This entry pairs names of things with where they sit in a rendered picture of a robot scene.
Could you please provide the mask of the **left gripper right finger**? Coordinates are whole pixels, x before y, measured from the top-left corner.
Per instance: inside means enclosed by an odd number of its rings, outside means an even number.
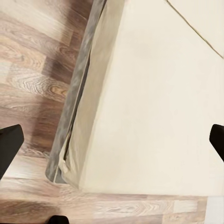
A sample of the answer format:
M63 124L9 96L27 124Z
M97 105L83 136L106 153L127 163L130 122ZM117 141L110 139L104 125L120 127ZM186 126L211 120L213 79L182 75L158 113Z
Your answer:
M213 124L209 141L224 162L224 126Z

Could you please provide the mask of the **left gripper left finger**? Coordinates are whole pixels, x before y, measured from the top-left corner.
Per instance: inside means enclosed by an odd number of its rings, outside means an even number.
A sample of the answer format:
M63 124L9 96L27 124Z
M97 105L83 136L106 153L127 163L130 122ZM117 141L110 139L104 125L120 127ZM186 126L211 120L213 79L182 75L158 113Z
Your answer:
M20 124L0 129L0 180L24 142Z

